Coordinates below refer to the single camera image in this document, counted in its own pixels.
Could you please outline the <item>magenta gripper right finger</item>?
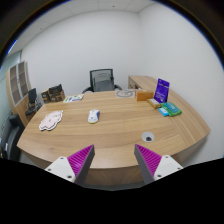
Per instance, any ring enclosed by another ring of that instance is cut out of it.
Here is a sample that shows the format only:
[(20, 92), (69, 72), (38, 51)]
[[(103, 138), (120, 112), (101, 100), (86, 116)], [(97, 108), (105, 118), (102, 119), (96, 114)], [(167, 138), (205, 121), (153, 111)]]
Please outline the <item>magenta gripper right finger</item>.
[(152, 183), (182, 169), (171, 156), (161, 156), (150, 149), (136, 144), (134, 155), (145, 184)]

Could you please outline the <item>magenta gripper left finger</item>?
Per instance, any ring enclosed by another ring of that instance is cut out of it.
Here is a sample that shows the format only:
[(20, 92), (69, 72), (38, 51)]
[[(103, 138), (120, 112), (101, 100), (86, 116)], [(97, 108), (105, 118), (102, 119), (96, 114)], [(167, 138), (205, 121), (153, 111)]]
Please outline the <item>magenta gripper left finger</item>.
[(60, 156), (46, 168), (46, 171), (82, 186), (85, 183), (94, 156), (94, 146), (90, 145), (69, 157)]

